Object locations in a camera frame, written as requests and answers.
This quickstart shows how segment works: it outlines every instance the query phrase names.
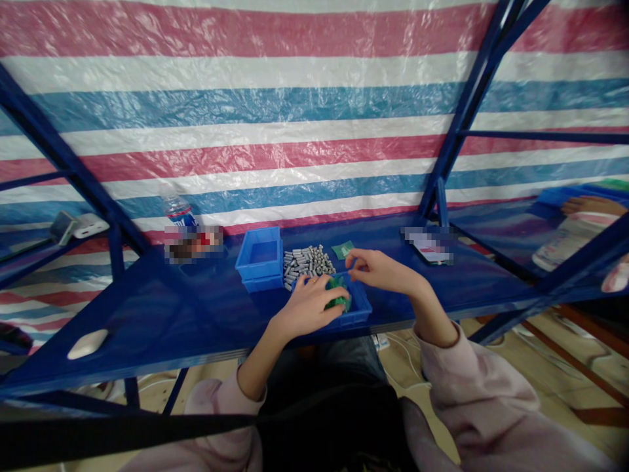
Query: plastic bottle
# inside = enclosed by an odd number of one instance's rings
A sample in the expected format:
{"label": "plastic bottle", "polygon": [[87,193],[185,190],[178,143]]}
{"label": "plastic bottle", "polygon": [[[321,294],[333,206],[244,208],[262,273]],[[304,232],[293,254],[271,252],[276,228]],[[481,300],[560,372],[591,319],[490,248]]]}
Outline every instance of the plastic bottle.
{"label": "plastic bottle", "polygon": [[159,195],[163,200],[164,213],[170,221],[177,226],[199,226],[192,213],[192,206],[177,194],[172,185],[160,184]]}

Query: small blue bin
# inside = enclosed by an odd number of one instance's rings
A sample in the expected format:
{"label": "small blue bin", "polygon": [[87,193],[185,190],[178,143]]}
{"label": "small blue bin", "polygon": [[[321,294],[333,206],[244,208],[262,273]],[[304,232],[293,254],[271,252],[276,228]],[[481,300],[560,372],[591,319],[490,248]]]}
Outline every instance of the small blue bin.
{"label": "small blue bin", "polygon": [[283,275],[282,253],[284,252],[280,227],[252,229],[242,241],[236,260],[236,270],[243,282],[262,277]]}
{"label": "small blue bin", "polygon": [[249,293],[284,288],[284,275],[280,274],[273,275],[272,277],[262,277],[260,279],[243,280],[242,284]]}
{"label": "small blue bin", "polygon": [[352,296],[352,305],[347,313],[342,314],[336,320],[332,321],[328,326],[321,328],[320,331],[343,328],[346,326],[357,325],[358,323],[364,323],[369,319],[369,315],[372,314],[373,308],[367,300],[367,294],[359,281],[352,282],[352,277],[347,272],[339,272],[335,275],[340,275],[347,284],[347,290]]}

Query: white stripe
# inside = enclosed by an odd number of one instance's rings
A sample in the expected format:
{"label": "white stripe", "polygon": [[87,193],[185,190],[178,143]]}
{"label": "white stripe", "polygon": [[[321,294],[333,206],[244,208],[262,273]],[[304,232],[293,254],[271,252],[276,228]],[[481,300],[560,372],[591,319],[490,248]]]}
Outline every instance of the white stripe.
{"label": "white stripe", "polygon": [[629,77],[627,51],[545,54],[508,52],[495,81],[593,81]]}
{"label": "white stripe", "polygon": [[[69,313],[66,314],[66,316],[68,317],[68,319],[72,319],[72,314],[73,313]],[[15,321],[11,321],[10,322],[12,325],[18,325],[17,322]],[[55,334],[57,334],[59,332],[59,330],[44,330],[44,331],[38,331],[36,328],[33,328],[32,326],[28,326],[28,325],[24,325],[24,324],[20,324],[19,328],[24,331],[26,334],[28,333],[34,333],[34,334],[50,334],[51,336],[54,336]]]}
{"label": "white stripe", "polygon": [[105,290],[109,284],[111,284],[112,278],[110,275],[104,275],[103,277],[95,277],[88,281],[81,281],[69,284],[62,283],[41,283],[34,285],[24,285],[20,287],[11,288],[11,292],[23,297],[32,297],[38,295],[48,295],[57,292],[92,292],[95,290]]}
{"label": "white stripe", "polygon": [[[609,176],[609,178],[627,179],[629,174]],[[499,187],[476,187],[470,189],[446,190],[446,199],[449,203],[467,203],[477,200],[507,200],[522,197],[535,197],[542,190],[551,187],[564,187],[587,182],[597,182],[600,177],[588,177],[578,179],[551,180],[547,182],[533,182],[530,184],[514,184]]]}
{"label": "white stripe", "polygon": [[[460,156],[455,164],[455,171],[485,170],[493,168],[516,168],[520,166],[551,165],[568,162],[597,161],[627,157],[626,146],[588,146],[567,149],[539,149],[483,155]],[[136,197],[154,197],[159,195],[159,183],[169,181],[181,195],[194,195],[208,191],[228,191],[274,186],[290,186],[329,182],[351,178],[369,178],[388,175],[426,174],[432,170],[435,159],[393,159],[388,161],[367,161],[359,163],[342,163],[318,165],[313,167],[278,168],[269,170],[249,170],[242,172],[224,172],[169,179],[146,179],[132,182],[106,182],[104,187],[114,199]],[[63,195],[64,188],[70,186],[35,186],[7,190],[0,193],[0,205],[13,202],[37,202],[61,199],[71,201],[73,192]],[[91,254],[67,256],[77,262],[65,265],[81,264],[84,259],[91,260]],[[108,253],[101,253],[102,264],[109,263]],[[64,264],[61,258],[55,264]]]}
{"label": "white stripe", "polygon": [[[610,178],[629,178],[629,174],[609,176]],[[596,182],[600,177],[533,182],[500,187],[477,187],[472,189],[448,190],[448,201],[464,203],[475,200],[513,199],[538,195],[544,188],[576,185]],[[350,197],[330,201],[317,201],[299,205],[271,206],[201,215],[204,225],[235,226],[264,221],[293,220],[306,216],[351,212],[356,210],[389,208],[418,205],[421,192],[384,193],[381,195]],[[168,218],[137,218],[134,223],[142,231],[163,231],[169,226]]]}
{"label": "white stripe", "polygon": [[[626,126],[628,113],[629,109],[627,108],[479,113],[473,129],[504,130],[511,128],[514,130],[535,130],[588,126]],[[253,144],[427,136],[431,134],[445,134],[450,120],[450,115],[438,115],[366,120],[264,123],[261,125],[237,124],[142,128],[70,132],[63,133],[62,138],[78,155],[89,156]],[[14,138],[14,136],[0,137],[0,161],[15,159],[17,155],[21,155],[25,159],[29,157],[28,153],[5,152],[3,146],[5,140],[13,140]]]}
{"label": "white stripe", "polygon": [[43,325],[45,323],[52,323],[53,321],[59,321],[60,319],[73,318],[74,313],[70,311],[64,311],[61,313],[55,313],[54,315],[49,315],[47,317],[41,318],[12,318],[10,323],[26,323],[27,325]]}
{"label": "white stripe", "polygon": [[[400,87],[467,79],[475,52],[392,58],[24,57],[2,59],[28,94],[276,87]],[[626,51],[509,52],[498,81],[576,81],[629,76]]]}
{"label": "white stripe", "polygon": [[479,113],[474,120],[472,129],[530,131],[548,128],[625,127],[627,123],[629,123],[629,108],[514,111],[510,113]]}
{"label": "white stripe", "polygon": [[[200,127],[141,128],[63,133],[62,138],[81,156],[278,144],[321,140],[388,138],[443,134],[450,115],[365,120],[305,121]],[[0,161],[15,159],[3,151]]]}
{"label": "white stripe", "polygon": [[[133,262],[138,260],[138,255],[132,250],[123,251],[125,262]],[[45,272],[61,267],[69,266],[108,266],[111,264],[111,258],[108,252],[93,252],[90,254],[74,254],[71,256],[62,256],[55,259],[51,263],[44,265],[37,272]]]}
{"label": "white stripe", "polygon": [[38,302],[37,300],[28,300],[27,302],[21,302],[17,304],[3,304],[0,305],[0,313],[16,313],[17,311],[26,311],[30,309],[46,308],[48,305]]}
{"label": "white stripe", "polygon": [[[14,2],[30,0],[10,0]],[[346,13],[386,12],[406,10],[432,10],[476,3],[494,3],[479,0],[104,0],[145,3],[160,7],[221,8],[283,13]],[[614,0],[554,0],[553,5],[564,9],[604,7]]]}

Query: green plastic bag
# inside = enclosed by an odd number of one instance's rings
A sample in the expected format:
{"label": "green plastic bag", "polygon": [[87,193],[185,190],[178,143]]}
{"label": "green plastic bag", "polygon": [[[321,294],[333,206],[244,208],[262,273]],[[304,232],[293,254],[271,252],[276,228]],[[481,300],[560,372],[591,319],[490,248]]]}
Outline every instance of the green plastic bag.
{"label": "green plastic bag", "polygon": [[339,258],[339,260],[345,260],[345,258],[349,254],[349,251],[352,250],[353,248],[354,248],[354,245],[352,244],[351,241],[347,241],[346,243],[343,243],[342,245],[332,246],[332,250],[334,251],[336,256]]}
{"label": "green plastic bag", "polygon": [[[349,293],[349,290],[347,289],[347,284],[345,283],[345,280],[343,278],[342,275],[334,275],[329,281],[328,281],[328,285],[326,286],[326,290],[331,290],[333,288],[336,288],[338,286],[342,286],[345,290],[347,290],[347,292]],[[336,305],[344,305],[343,307],[343,312],[347,313],[351,306],[352,306],[352,296],[349,296],[349,300],[346,299],[345,297],[338,297],[335,298],[334,300],[330,300],[330,302],[326,305],[326,309],[328,308],[332,308],[333,306]]]}

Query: left hand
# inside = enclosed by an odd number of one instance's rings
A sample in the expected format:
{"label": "left hand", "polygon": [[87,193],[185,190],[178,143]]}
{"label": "left hand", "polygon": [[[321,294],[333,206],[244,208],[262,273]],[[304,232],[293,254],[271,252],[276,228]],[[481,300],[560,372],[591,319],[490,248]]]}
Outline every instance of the left hand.
{"label": "left hand", "polygon": [[325,309],[326,305],[340,296],[349,300],[349,293],[343,287],[326,290],[331,279],[329,275],[313,277],[306,284],[307,278],[302,275],[297,280],[288,303],[269,323],[269,330],[273,330],[285,342],[328,326],[343,314],[343,306]]}

